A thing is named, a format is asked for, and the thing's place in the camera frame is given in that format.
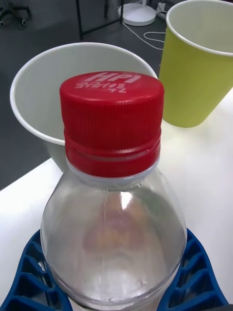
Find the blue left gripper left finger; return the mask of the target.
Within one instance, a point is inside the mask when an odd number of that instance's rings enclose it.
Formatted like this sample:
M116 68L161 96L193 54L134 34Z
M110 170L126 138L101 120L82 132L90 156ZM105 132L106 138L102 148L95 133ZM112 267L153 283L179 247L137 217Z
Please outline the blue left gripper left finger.
M71 303L52 277L43 255L40 231L26 244L2 311L71 311Z

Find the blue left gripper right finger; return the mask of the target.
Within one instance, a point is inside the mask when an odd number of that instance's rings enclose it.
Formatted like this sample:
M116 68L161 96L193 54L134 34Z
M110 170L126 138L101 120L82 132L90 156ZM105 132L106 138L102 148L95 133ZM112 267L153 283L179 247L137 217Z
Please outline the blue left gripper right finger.
M161 298L157 310L205 311L228 304L204 247L188 230L181 265Z

